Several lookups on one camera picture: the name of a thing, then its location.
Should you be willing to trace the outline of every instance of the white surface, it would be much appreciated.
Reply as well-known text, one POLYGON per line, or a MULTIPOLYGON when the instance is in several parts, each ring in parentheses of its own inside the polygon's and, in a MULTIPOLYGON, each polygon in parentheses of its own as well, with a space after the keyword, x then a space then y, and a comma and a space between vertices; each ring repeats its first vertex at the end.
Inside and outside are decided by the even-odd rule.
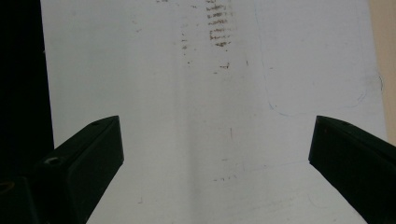
POLYGON ((42 8, 56 145, 120 115, 89 223, 364 223, 307 157, 317 114, 386 135, 367 1, 42 8))

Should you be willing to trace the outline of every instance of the black plastic piece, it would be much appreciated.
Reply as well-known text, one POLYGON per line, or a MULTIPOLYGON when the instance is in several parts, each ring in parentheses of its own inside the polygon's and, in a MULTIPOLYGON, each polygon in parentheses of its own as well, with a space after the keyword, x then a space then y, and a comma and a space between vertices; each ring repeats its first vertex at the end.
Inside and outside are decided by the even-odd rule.
POLYGON ((119 117, 87 125, 37 165, 50 223, 83 224, 123 163, 119 117))
POLYGON ((31 175, 0 178, 0 223, 86 223, 123 160, 118 116, 87 125, 31 175))
POLYGON ((396 223, 396 147, 317 116, 309 161, 368 223, 396 223))
POLYGON ((40 224, 29 181, 22 176, 0 179, 0 222, 40 224))

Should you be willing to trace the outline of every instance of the dark stain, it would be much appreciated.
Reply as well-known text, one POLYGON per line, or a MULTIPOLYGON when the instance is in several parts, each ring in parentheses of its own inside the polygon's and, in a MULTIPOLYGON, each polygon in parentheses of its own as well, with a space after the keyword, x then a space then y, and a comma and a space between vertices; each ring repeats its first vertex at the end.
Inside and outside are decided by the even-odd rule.
POLYGON ((211 19, 211 18, 214 18, 214 17, 221 17, 221 16, 226 16, 227 15, 227 12, 218 12, 218 13, 215 13, 215 14, 213 14, 213 15, 207 15, 207 18, 208 19, 211 19))
POLYGON ((225 38, 228 38, 228 37, 230 37, 230 35, 221 35, 221 36, 218 36, 218 35, 211 35, 210 36, 210 40, 212 40, 212 39, 225 39, 225 38))
POLYGON ((216 46, 224 47, 224 46, 226 46, 226 45, 228 45, 228 44, 231 44, 231 42, 221 42, 221 43, 217 43, 216 46))
POLYGON ((221 28, 221 29, 218 28, 218 29, 215 29, 215 30, 211 30, 211 31, 210 31, 210 34, 212 35, 212 34, 215 33, 215 32, 216 32, 216 33, 221 33, 221 32, 224 32, 224 31, 225 31, 225 28, 221 28))
POLYGON ((209 25, 216 25, 216 24, 224 24, 227 23, 227 20, 217 20, 217 21, 212 21, 210 23, 208 23, 209 25))
POLYGON ((224 176, 224 177, 222 177, 222 178, 216 178, 216 179, 213 179, 213 181, 226 181, 226 180, 231 180, 231 179, 237 179, 237 177, 236 177, 236 175, 228 175, 228 176, 224 176))
POLYGON ((230 63, 227 63, 227 65, 225 65, 225 66, 221 66, 220 68, 224 68, 224 69, 228 69, 230 67, 230 63))
POLYGON ((216 5, 216 4, 215 4, 213 7, 207 7, 207 8, 206 8, 206 11, 219 10, 219 9, 221 9, 221 8, 223 8, 224 10, 227 9, 226 6, 223 6, 223 5, 216 5))

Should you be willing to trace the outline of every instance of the beige surface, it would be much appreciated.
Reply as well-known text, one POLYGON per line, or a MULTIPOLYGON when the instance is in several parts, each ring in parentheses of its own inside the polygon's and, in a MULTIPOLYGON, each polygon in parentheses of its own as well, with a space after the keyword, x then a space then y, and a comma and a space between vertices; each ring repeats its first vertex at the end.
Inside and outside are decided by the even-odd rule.
POLYGON ((365 223, 308 155, 317 114, 386 136, 368 1, 214 2, 42 0, 55 143, 120 116, 88 223, 365 223))
POLYGON ((370 0, 375 49, 383 79, 388 140, 396 145, 396 1, 370 0))

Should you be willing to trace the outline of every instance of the white paper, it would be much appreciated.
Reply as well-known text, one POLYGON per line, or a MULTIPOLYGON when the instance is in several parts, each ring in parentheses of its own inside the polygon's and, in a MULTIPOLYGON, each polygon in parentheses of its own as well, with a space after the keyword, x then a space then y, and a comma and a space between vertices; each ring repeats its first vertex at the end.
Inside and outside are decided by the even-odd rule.
POLYGON ((120 115, 89 223, 364 223, 308 162, 316 115, 385 138, 368 2, 42 0, 55 143, 120 115))

